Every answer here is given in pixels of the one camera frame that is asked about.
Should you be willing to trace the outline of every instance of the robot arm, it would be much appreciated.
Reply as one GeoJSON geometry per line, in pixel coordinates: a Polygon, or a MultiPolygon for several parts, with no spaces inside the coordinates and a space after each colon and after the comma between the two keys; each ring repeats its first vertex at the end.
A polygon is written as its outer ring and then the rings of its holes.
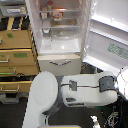
{"type": "Polygon", "coordinates": [[[30,88],[27,109],[22,128],[48,126],[48,117],[56,112],[62,103],[68,107],[104,106],[117,100],[117,93],[110,88],[111,82],[100,89],[99,80],[113,77],[111,72],[75,76],[55,77],[49,72],[38,74],[30,88]]]}

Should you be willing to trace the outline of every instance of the black cable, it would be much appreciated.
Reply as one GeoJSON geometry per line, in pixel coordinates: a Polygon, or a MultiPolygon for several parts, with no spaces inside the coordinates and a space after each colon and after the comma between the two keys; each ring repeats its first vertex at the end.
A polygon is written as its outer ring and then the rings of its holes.
{"type": "Polygon", "coordinates": [[[86,88],[98,88],[99,86],[77,86],[77,87],[86,87],[86,88]]]}
{"type": "MultiPolygon", "coordinates": [[[[72,84],[62,84],[61,87],[67,86],[67,85],[72,85],[72,84]]],[[[85,87],[85,88],[98,88],[99,86],[77,86],[77,87],[85,87]]]]}

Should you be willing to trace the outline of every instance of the drawer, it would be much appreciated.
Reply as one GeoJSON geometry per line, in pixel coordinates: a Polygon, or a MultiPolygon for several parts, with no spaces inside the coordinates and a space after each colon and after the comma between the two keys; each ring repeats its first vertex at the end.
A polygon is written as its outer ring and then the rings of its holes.
{"type": "Polygon", "coordinates": [[[0,50],[0,66],[34,65],[31,49],[0,50]]]}
{"type": "Polygon", "coordinates": [[[76,75],[81,71],[81,58],[78,55],[38,56],[41,71],[48,71],[55,76],[76,75]]]}
{"type": "Polygon", "coordinates": [[[28,31],[0,31],[0,49],[31,48],[28,31]]]}
{"type": "Polygon", "coordinates": [[[0,92],[29,92],[32,81],[0,82],[0,92]]]}
{"type": "Polygon", "coordinates": [[[39,73],[36,65],[32,66],[16,66],[16,67],[0,67],[0,77],[17,76],[17,75],[37,75],[39,73]]]}

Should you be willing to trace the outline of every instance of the refrigerator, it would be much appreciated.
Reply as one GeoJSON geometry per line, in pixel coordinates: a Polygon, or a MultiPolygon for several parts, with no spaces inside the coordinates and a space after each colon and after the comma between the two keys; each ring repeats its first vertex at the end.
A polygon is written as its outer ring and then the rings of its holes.
{"type": "Polygon", "coordinates": [[[41,71],[80,73],[81,62],[117,75],[128,64],[127,0],[26,0],[41,71]]]}

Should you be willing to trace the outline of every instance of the open refrigerator door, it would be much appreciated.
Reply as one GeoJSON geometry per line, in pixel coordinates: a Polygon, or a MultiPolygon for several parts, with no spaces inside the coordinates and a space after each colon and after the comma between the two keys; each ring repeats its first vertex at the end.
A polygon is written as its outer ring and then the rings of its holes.
{"type": "Polygon", "coordinates": [[[128,1],[93,0],[83,62],[118,75],[128,64],[128,1]]]}

